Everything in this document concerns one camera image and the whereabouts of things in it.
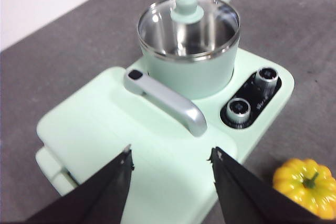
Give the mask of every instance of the stainless steel pot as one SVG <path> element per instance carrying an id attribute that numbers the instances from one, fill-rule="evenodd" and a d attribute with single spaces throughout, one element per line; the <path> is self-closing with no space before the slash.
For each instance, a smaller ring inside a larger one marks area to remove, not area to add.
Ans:
<path id="1" fill-rule="evenodd" d="M 231 79 L 240 20 L 229 0 L 163 0 L 141 16 L 138 36 L 148 73 L 189 99 Z"/>

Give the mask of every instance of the black control panel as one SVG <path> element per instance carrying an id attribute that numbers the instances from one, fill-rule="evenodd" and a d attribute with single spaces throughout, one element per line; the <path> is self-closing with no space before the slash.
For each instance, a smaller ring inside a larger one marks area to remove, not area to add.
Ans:
<path id="1" fill-rule="evenodd" d="M 275 69 L 259 69 L 222 107 L 220 118 L 226 125 L 235 129 L 251 126 L 281 88 L 281 84 Z"/>

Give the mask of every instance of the pot lid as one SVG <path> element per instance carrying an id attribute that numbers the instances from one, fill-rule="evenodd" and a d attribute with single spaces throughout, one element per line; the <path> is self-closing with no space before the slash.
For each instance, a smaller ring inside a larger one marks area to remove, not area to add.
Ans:
<path id="1" fill-rule="evenodd" d="M 221 0 L 163 0 L 141 16 L 141 46 L 169 60 L 213 58 L 239 39 L 238 13 Z"/>

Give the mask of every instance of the gray carpet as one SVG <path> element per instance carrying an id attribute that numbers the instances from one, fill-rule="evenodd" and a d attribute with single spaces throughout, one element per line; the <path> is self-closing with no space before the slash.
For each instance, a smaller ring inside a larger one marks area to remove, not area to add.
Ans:
<path id="1" fill-rule="evenodd" d="M 140 56 L 135 24 L 158 0 L 90 0 L 2 52 L 1 219 L 24 219 L 57 192 L 35 162 L 38 120 L 102 70 Z M 290 157 L 314 158 L 336 175 L 336 1 L 233 0 L 240 47 L 294 76 L 291 99 L 246 160 L 271 183 Z M 223 223 L 217 204 L 204 223 Z"/>

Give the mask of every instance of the chrome handle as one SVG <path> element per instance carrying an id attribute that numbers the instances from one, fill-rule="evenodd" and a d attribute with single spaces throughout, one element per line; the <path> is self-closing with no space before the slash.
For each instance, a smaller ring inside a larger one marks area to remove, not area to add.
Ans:
<path id="1" fill-rule="evenodd" d="M 192 135 L 201 136 L 207 129 L 205 117 L 189 99 L 138 70 L 127 71 L 124 86 L 132 93 L 146 94 L 156 106 L 182 123 Z"/>

